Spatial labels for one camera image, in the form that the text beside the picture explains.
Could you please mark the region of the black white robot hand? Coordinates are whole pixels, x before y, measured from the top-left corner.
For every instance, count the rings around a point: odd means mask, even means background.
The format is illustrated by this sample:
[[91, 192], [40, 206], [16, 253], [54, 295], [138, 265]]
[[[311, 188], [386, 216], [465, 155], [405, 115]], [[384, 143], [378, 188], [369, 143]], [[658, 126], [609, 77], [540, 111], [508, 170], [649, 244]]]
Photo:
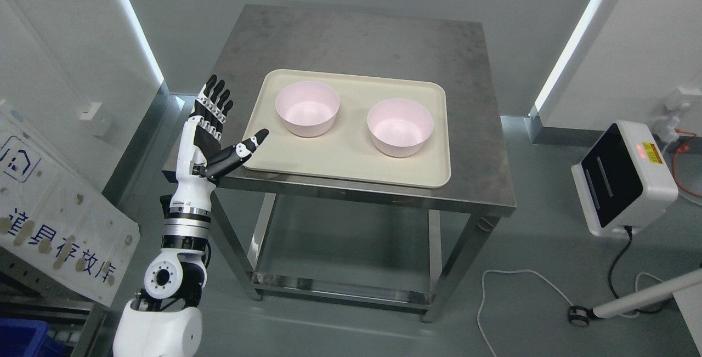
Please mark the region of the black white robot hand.
[[261, 129], [249, 139], [223, 147], [223, 127], [231, 109], [233, 101], [225, 81], [211, 75], [183, 125], [175, 173], [178, 184], [218, 185], [221, 177], [247, 162], [268, 137], [269, 130]]

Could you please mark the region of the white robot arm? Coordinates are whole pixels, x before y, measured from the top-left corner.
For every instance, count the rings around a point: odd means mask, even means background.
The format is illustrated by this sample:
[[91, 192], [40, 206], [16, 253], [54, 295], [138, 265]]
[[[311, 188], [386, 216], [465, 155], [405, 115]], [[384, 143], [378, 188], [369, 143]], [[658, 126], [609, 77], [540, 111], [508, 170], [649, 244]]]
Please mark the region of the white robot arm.
[[178, 183], [165, 208], [160, 254], [148, 265], [143, 288], [125, 305], [116, 330], [115, 356], [193, 356], [203, 318], [198, 305], [207, 282], [211, 193], [207, 179]]

